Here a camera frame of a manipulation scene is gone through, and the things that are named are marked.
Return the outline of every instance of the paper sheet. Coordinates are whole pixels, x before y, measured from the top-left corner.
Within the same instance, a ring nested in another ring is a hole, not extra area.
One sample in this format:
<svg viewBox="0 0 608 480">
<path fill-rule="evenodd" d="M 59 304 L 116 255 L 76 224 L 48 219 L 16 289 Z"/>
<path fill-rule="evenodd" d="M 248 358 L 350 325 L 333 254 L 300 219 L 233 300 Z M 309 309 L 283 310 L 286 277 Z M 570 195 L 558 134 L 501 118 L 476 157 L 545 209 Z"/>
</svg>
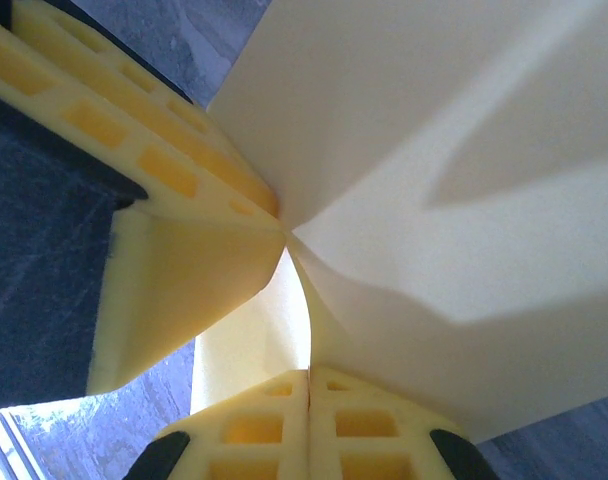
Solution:
<svg viewBox="0 0 608 480">
<path fill-rule="evenodd" d="M 608 1 L 273 0 L 210 113 L 299 241 L 314 363 L 475 440 L 608 395 Z"/>
</svg>

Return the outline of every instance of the cream-colored paper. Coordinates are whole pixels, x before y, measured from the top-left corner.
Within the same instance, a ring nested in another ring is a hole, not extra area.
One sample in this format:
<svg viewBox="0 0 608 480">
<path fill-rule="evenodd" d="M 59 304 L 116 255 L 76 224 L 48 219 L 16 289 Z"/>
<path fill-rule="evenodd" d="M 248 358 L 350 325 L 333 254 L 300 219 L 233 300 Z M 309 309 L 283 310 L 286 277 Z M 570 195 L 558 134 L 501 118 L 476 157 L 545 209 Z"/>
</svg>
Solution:
<svg viewBox="0 0 608 480">
<path fill-rule="evenodd" d="M 608 1 L 274 0 L 210 113 L 335 319 L 313 363 L 475 440 L 608 395 Z"/>
</svg>

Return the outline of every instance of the yellow foam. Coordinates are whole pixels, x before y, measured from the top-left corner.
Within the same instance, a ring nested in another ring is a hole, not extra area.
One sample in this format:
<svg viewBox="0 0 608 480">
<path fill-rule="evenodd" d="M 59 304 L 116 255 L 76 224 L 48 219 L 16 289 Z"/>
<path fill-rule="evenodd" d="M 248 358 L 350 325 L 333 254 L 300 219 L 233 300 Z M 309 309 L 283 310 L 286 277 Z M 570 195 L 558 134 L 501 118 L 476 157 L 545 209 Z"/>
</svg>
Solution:
<svg viewBox="0 0 608 480">
<path fill-rule="evenodd" d="M 39 4 L 14 5 L 21 24 Z M 63 18 L 93 52 L 111 53 Z M 89 392 L 133 379 L 268 283 L 285 243 L 272 215 L 2 27 L 0 98 L 149 195 L 114 217 Z"/>
<path fill-rule="evenodd" d="M 170 480 L 452 480 L 430 432 L 459 427 L 327 368 L 291 371 L 166 427 L 191 441 Z"/>
<path fill-rule="evenodd" d="M 196 165 L 270 214 L 277 214 L 273 192 L 231 151 L 221 131 L 206 122 L 206 114 L 98 32 L 44 2 L 24 0 L 13 3 L 13 33 Z"/>
<path fill-rule="evenodd" d="M 168 426 L 191 442 L 169 480 L 305 480 L 308 375 L 286 372 Z"/>
</svg>

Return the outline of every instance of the square hole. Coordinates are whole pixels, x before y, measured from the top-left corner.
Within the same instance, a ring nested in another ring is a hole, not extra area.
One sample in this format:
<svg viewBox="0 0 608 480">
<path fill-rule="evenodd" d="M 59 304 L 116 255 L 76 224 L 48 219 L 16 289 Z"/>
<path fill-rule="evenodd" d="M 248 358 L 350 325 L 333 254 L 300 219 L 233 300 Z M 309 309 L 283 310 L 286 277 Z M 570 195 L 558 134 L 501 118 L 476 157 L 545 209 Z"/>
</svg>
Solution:
<svg viewBox="0 0 608 480">
<path fill-rule="evenodd" d="M 211 462 L 210 480 L 277 480 L 277 460 L 219 459 Z"/>
<path fill-rule="evenodd" d="M 231 210 L 233 210 L 235 213 L 239 213 L 240 215 L 247 217 L 250 217 L 254 213 L 251 207 L 242 202 L 238 202 L 237 200 L 231 200 L 228 202 L 228 206 L 231 207 Z"/>
<path fill-rule="evenodd" d="M 346 392 L 346 391 L 350 390 L 350 388 L 345 387 L 341 383 L 337 383 L 332 380 L 330 382 L 326 382 L 326 388 L 328 390 L 332 390 L 334 392 Z"/>
<path fill-rule="evenodd" d="M 126 128 L 113 120 L 110 114 L 87 100 L 75 104 L 62 117 L 107 147 L 117 147 L 128 134 Z"/>
<path fill-rule="evenodd" d="M 0 42 L 0 80 L 24 95 L 36 95 L 56 85 L 41 68 Z"/>
<path fill-rule="evenodd" d="M 99 33 L 95 30 L 87 27 L 81 22 L 74 20 L 73 18 L 58 15 L 54 18 L 57 24 L 62 27 L 69 35 L 76 38 L 78 41 L 82 42 L 88 48 L 93 50 L 96 53 L 101 53 L 107 51 L 111 43 L 108 40 L 104 39 Z"/>
<path fill-rule="evenodd" d="M 175 115 L 180 117 L 186 123 L 195 128 L 198 132 L 206 133 L 208 131 L 208 127 L 204 120 L 200 118 L 198 112 L 193 110 L 193 107 L 184 103 L 183 100 L 178 98 L 172 98 L 168 102 L 168 109 L 173 112 Z"/>
<path fill-rule="evenodd" d="M 273 413 L 248 413 L 231 419 L 222 441 L 224 443 L 280 443 L 284 418 Z"/>
<path fill-rule="evenodd" d="M 197 192 L 197 178 L 169 154 L 150 146 L 138 158 L 137 165 L 149 175 L 185 197 L 192 198 Z"/>
<path fill-rule="evenodd" d="M 293 393 L 293 385 L 290 383 L 281 383 L 273 385 L 266 390 L 266 394 L 270 397 L 290 397 Z"/>
<path fill-rule="evenodd" d="M 144 72 L 143 69 L 131 63 L 122 65 L 120 72 L 146 93 L 151 93 L 157 86 L 157 82 L 148 74 L 148 72 Z"/>
<path fill-rule="evenodd" d="M 397 437 L 395 419 L 383 410 L 340 410 L 335 414 L 338 437 Z"/>
<path fill-rule="evenodd" d="M 401 454 L 351 453 L 340 457 L 342 480 L 413 480 L 409 458 Z"/>
</svg>

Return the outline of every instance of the black plastic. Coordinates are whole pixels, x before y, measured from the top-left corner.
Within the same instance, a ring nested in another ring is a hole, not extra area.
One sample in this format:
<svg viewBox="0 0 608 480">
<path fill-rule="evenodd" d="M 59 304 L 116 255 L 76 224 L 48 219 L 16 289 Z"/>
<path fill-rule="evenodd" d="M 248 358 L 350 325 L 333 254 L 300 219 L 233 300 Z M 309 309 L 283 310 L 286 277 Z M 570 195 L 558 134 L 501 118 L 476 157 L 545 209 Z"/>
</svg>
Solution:
<svg viewBox="0 0 608 480">
<path fill-rule="evenodd" d="M 7 30 L 11 29 L 11 15 L 13 11 L 12 0 L 0 0 L 0 25 Z"/>
<path fill-rule="evenodd" d="M 190 441 L 178 431 L 149 443 L 123 480 L 167 480 Z"/>
<path fill-rule="evenodd" d="M 480 451 L 468 440 L 439 429 L 431 431 L 431 439 L 455 480 L 500 480 Z"/>
<path fill-rule="evenodd" d="M 86 394 L 113 212 L 145 198 L 0 100 L 0 408 Z"/>
</svg>

